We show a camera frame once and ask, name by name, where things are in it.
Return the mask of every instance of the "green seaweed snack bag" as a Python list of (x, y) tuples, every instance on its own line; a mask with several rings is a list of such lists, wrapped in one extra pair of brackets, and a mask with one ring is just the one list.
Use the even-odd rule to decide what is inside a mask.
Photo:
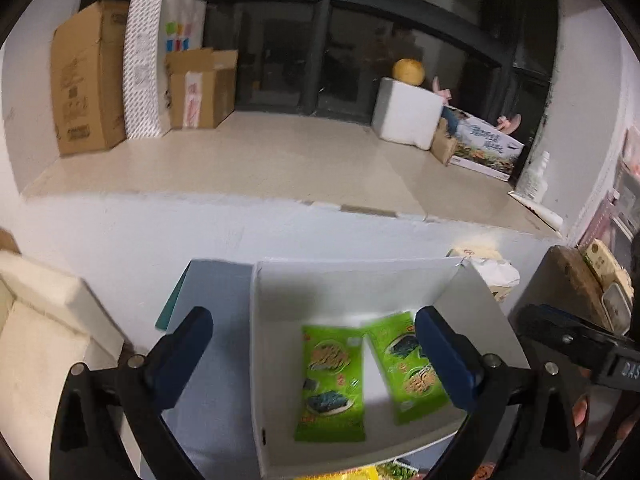
[(396, 423), (406, 424), (449, 402), (433, 366), (421, 354), (409, 312), (380, 319), (366, 332), (394, 401)]
[(295, 440), (364, 440), (362, 330), (303, 326), (305, 383)]

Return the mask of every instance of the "white patterned shopping bag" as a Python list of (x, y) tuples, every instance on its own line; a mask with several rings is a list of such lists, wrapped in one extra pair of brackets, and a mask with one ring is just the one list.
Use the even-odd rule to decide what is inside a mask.
[(122, 81), (128, 139), (171, 129), (164, 55), (202, 46), (205, 12), (201, 0), (131, 0)]

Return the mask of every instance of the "tall brown cardboard box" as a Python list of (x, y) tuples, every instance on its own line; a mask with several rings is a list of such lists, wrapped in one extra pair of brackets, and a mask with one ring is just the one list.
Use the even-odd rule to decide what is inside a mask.
[(96, 2), (51, 43), (51, 101), (60, 155), (107, 150), (126, 138), (122, 57), (127, 2)]
[(196, 89), (201, 100), (198, 128), (216, 128), (234, 111), (237, 50), (196, 48), (170, 52), (165, 63), (170, 77), (172, 128), (184, 126), (187, 73), (197, 75), (198, 81), (202, 74), (202, 87)]

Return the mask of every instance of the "white tube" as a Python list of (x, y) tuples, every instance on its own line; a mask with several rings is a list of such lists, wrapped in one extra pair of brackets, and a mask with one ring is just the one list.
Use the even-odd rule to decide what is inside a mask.
[(548, 209), (543, 205), (537, 204), (533, 202), (533, 200), (529, 200), (528, 198), (524, 198), (522, 195), (517, 194), (515, 191), (510, 191), (509, 195), (514, 197), (518, 202), (520, 202), (524, 207), (533, 211), (537, 216), (539, 216), (549, 227), (555, 229), (556, 231), (560, 231), (562, 228), (562, 218)]

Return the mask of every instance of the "open white box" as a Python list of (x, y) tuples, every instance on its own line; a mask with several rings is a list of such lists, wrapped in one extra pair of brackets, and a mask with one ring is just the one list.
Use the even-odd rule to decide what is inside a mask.
[(527, 359), (478, 272), (461, 258), (380, 262), (267, 260), (254, 269), (251, 386), (254, 437), (264, 478), (335, 472), (424, 449), (457, 431), (465, 413), (452, 405), (403, 426), (369, 344), (364, 346), (366, 441), (315, 444), (293, 439), (302, 402), (302, 326), (361, 326), (395, 312), (436, 306), (481, 354), (508, 365)]

